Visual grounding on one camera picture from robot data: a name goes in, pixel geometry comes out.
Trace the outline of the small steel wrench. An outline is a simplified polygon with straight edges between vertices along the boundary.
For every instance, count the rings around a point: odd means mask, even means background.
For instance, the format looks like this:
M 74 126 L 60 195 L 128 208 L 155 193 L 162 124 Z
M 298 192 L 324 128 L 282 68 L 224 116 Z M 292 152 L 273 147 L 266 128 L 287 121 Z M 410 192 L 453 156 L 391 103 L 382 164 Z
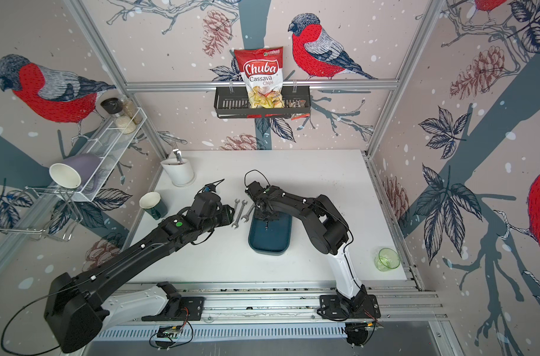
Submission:
M 235 213 L 235 219 L 234 219 L 234 222 L 232 222 L 231 224 L 231 227 L 234 228 L 234 229 L 238 229 L 239 226 L 240 226 L 240 218 L 243 214 L 243 211 L 244 211 L 244 208 L 247 206 L 249 202 L 247 200 L 243 200 L 241 202 L 241 206 L 240 208 L 236 211 Z

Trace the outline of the longest steel wrench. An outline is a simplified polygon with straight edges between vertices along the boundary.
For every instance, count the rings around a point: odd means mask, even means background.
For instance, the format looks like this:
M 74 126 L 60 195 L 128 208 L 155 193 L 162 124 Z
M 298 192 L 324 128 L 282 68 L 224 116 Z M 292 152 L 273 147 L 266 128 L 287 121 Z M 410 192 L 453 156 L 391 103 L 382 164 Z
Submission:
M 247 222 L 250 220 L 250 216 L 251 216 L 251 214 L 252 214 L 252 212 L 253 212 L 253 210 L 254 210 L 255 208 L 256 208 L 255 205 L 251 206 L 251 207 L 249 208 L 249 210 L 247 210 L 247 212 L 246 212 L 243 216 L 241 216 L 241 220 L 242 220 L 243 222 L 247 223 Z

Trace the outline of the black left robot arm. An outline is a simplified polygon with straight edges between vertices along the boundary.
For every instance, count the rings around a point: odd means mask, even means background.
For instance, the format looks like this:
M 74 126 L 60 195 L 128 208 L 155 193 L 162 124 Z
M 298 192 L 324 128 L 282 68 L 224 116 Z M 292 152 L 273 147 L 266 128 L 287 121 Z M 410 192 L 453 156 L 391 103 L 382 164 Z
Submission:
M 195 195 L 191 206 L 166 217 L 138 244 L 75 277 L 68 273 L 56 277 L 50 285 L 44 319 L 61 351 L 81 349 L 112 322 L 124 323 L 162 311 L 173 295 L 172 288 L 155 298 L 132 298 L 127 306 L 105 304 L 146 268 L 194 243 L 200 235 L 231 225 L 234 212 L 234 207 L 222 204 L 218 194 L 202 191 Z

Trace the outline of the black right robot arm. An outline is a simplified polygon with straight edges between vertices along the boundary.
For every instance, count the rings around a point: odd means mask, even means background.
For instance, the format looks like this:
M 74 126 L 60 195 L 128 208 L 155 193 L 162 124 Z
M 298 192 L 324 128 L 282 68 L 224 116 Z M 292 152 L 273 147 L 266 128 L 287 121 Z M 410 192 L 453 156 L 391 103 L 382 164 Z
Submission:
M 338 295 L 348 301 L 367 295 L 348 250 L 354 237 L 348 223 L 326 195 L 301 197 L 276 185 L 264 187 L 257 181 L 246 186 L 246 194 L 255 205 L 257 219 L 269 223 L 288 215 L 302 223 L 312 246 L 328 257 Z

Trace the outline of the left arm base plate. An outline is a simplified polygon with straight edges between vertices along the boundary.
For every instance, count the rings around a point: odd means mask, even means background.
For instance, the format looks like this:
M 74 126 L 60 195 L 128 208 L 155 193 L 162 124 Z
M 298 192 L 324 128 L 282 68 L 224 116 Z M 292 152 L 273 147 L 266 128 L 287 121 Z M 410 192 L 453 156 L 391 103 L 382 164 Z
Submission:
M 167 298 L 166 305 L 151 315 L 142 317 L 145 322 L 199 321 L 201 320 L 206 298 L 183 297 L 169 282 L 157 283 Z

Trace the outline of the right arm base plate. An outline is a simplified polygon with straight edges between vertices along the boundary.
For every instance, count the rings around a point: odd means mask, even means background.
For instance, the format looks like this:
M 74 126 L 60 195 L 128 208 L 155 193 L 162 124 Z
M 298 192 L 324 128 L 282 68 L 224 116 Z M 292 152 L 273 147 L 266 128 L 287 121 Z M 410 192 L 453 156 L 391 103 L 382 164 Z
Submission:
M 317 309 L 317 314 L 323 319 L 336 322 L 349 319 L 377 320 L 381 318 L 376 296 L 363 290 L 351 299 L 338 292 L 335 295 L 320 295 L 320 306 Z

